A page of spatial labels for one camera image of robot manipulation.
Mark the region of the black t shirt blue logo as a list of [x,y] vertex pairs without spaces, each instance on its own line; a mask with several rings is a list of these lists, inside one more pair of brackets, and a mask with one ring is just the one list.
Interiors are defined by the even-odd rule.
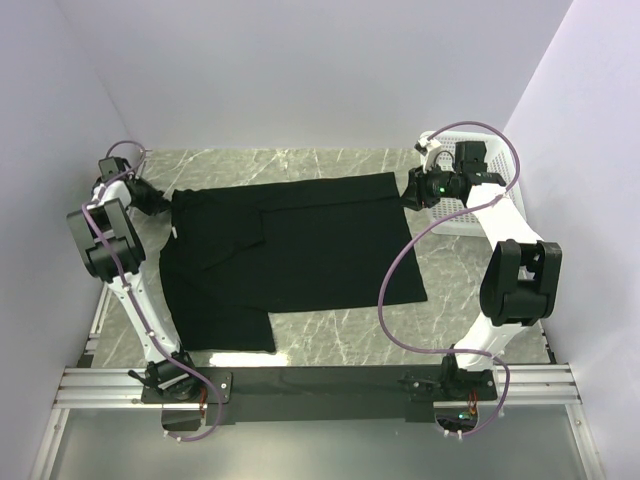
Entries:
[[423,302],[391,173],[177,190],[159,259],[189,351],[276,349],[270,317]]

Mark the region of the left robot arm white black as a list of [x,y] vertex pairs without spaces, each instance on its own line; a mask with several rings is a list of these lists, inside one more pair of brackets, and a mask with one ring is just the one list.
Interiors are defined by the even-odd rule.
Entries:
[[172,323],[158,314],[145,281],[146,252],[128,214],[148,216],[169,209],[164,193],[136,176],[122,157],[99,161],[91,199],[67,215],[67,223],[88,273],[117,297],[138,336],[146,361],[129,375],[159,398],[186,402],[198,395],[200,378]]

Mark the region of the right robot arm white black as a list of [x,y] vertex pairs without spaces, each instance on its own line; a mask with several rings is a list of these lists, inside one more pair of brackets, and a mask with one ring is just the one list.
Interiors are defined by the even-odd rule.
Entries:
[[408,173],[402,205],[419,211],[443,199],[458,200],[479,222],[493,250],[480,285],[478,318],[444,356],[438,377],[408,382],[419,392],[460,399],[492,386],[489,370],[507,344],[551,315],[562,249],[529,226],[510,199],[506,181],[489,171],[484,142],[457,143],[448,170],[438,164],[444,152],[438,141],[418,143],[416,148],[421,164]]

